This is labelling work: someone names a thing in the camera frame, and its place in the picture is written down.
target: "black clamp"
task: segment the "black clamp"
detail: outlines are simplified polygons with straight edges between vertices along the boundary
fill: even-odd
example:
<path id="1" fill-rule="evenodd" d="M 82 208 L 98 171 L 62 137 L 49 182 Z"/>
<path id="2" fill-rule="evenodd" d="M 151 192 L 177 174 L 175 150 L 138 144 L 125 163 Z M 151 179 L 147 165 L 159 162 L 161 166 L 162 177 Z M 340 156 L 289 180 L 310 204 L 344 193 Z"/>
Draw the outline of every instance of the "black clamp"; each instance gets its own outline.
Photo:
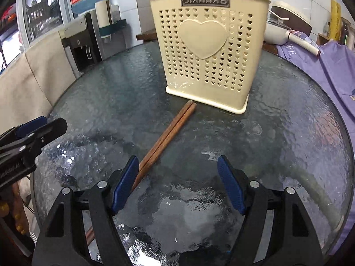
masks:
<path id="1" fill-rule="evenodd" d="M 0 136 L 0 191 L 36 169 L 35 158 L 45 145 L 65 134 L 67 123 L 43 116 L 13 127 Z"/>
<path id="2" fill-rule="evenodd" d="M 262 266 L 318 266 L 323 256 L 317 233 L 297 192 L 265 188 L 258 181 L 249 181 L 241 170 L 234 169 L 222 155 L 218 173 L 235 209 L 245 215 L 238 238 L 227 265 L 253 265 L 260 244 L 266 212 L 274 210 L 269 247 Z"/>
<path id="3" fill-rule="evenodd" d="M 32 265 L 102 265 L 90 258 L 86 243 L 81 211 L 89 210 L 104 265 L 132 266 L 112 215 L 124 207 L 138 170 L 138 158 L 132 156 L 125 168 L 113 172 L 108 181 L 83 191 L 63 188 L 41 229 Z"/>

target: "blue clamp handle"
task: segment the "blue clamp handle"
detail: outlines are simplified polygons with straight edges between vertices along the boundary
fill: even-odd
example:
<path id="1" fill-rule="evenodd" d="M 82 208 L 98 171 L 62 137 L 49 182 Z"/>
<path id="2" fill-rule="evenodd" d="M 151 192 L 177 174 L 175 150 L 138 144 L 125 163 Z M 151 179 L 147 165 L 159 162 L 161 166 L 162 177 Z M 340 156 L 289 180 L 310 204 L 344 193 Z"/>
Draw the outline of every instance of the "blue clamp handle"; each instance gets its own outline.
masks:
<path id="1" fill-rule="evenodd" d="M 241 170 L 234 169 L 224 155 L 218 158 L 217 169 L 234 209 L 245 215 L 248 177 Z"/>
<path id="2" fill-rule="evenodd" d="M 131 189 L 139 171 L 139 160 L 136 156 L 132 156 L 127 162 L 125 168 L 120 173 L 121 179 L 117 186 L 111 189 L 112 205 L 111 211 L 117 214 L 122 210 L 131 193 Z"/>
<path id="3" fill-rule="evenodd" d="M 25 138 L 28 134 L 36 131 L 38 128 L 47 124 L 47 118 L 44 116 L 40 116 L 36 119 L 33 119 L 30 122 L 22 124 L 18 127 L 16 131 L 17 139 Z"/>

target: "cream plastic utensil holder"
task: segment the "cream plastic utensil holder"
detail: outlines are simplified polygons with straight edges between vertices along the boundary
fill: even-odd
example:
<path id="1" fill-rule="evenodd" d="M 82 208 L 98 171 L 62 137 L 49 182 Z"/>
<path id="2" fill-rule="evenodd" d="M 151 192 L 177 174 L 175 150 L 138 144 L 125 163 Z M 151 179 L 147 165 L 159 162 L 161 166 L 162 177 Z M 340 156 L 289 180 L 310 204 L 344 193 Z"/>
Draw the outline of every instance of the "cream plastic utensil holder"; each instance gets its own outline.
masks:
<path id="1" fill-rule="evenodd" d="M 150 0 L 166 92 L 245 112 L 270 0 Z"/>

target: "glass table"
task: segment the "glass table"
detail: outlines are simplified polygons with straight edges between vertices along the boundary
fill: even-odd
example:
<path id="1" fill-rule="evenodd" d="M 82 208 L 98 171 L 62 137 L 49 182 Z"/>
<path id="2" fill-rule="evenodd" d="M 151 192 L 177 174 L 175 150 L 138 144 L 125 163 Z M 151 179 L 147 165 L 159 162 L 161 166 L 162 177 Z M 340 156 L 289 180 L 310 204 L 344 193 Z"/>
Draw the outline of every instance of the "glass table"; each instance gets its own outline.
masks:
<path id="1" fill-rule="evenodd" d="M 66 91 L 49 119 L 66 119 L 67 133 L 43 149 L 33 173 L 39 224 L 62 187 L 89 188 L 123 168 L 131 155 L 145 156 L 186 103 L 165 87 L 159 46 L 151 42 L 100 63 Z M 308 75 L 263 51 L 246 112 L 198 104 L 114 217 L 134 265 L 226 262 L 243 217 L 218 176 L 221 154 L 268 188 L 294 187 L 328 253 L 352 200 L 349 136 Z M 256 261 L 265 256 L 272 215 L 268 211 Z M 88 229 L 89 215 L 83 216 Z M 197 249 L 181 261 L 180 253 Z M 100 261 L 95 241 L 89 250 Z"/>

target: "wooden stick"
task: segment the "wooden stick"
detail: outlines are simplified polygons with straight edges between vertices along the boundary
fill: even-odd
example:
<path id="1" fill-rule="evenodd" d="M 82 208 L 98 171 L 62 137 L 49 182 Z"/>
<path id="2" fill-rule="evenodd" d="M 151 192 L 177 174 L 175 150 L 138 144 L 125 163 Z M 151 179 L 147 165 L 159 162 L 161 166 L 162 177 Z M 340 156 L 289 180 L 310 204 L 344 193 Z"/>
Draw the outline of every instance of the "wooden stick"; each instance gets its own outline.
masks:
<path id="1" fill-rule="evenodd" d="M 142 167 L 142 169 L 139 171 L 139 173 L 136 177 L 136 180 L 134 181 L 134 184 L 132 186 L 132 191 L 138 186 L 140 181 L 147 174 L 147 172 L 152 167 L 152 165 L 157 161 L 157 159 L 159 158 L 160 154 L 164 151 L 166 146 L 170 143 L 170 141 L 179 132 L 179 130 L 185 124 L 187 119 L 189 119 L 190 115 L 193 113 L 195 108 L 196 108 L 196 103 L 193 103 L 190 106 L 190 108 L 186 111 L 186 113 L 182 116 L 182 118 L 179 120 L 179 122 L 176 124 L 176 126 L 172 129 L 172 131 L 169 133 L 169 135 L 166 137 L 166 139 L 161 143 L 160 147 L 154 152 L 154 154 L 151 156 L 151 158 Z"/>
<path id="2" fill-rule="evenodd" d="M 139 163 L 139 173 L 134 181 L 132 191 L 138 186 L 139 182 L 143 179 L 145 174 L 148 172 L 150 167 L 157 161 L 157 158 L 162 153 L 162 151 L 166 148 L 169 142 L 174 138 L 179 129 L 184 125 L 188 117 L 196 108 L 196 103 L 193 103 L 192 100 L 188 100 L 184 107 L 180 110 L 180 112 L 175 116 L 175 118 L 171 121 L 166 130 L 159 137 L 157 142 L 153 145 L 153 147 L 149 150 L 149 152 L 145 155 L 143 160 Z M 95 234 L 92 226 L 86 232 L 86 243 L 90 245 L 91 242 L 95 239 Z"/>
<path id="3" fill-rule="evenodd" d="M 157 151 L 159 146 L 162 144 L 162 142 L 165 140 L 165 138 L 169 135 L 169 133 L 172 131 L 172 129 L 175 127 L 175 125 L 180 121 L 180 119 L 186 113 L 186 111 L 189 109 L 189 107 L 192 105 L 192 103 L 193 103 L 192 100 L 188 100 L 187 103 L 185 104 L 185 106 L 180 110 L 180 112 L 171 121 L 170 125 L 162 133 L 162 135 L 159 137 L 157 142 L 155 142 L 154 146 L 149 150 L 149 152 L 145 155 L 143 160 L 139 163 L 139 172 L 142 170 L 142 168 L 145 166 L 145 164 L 148 162 L 148 160 L 152 157 L 154 152 Z"/>

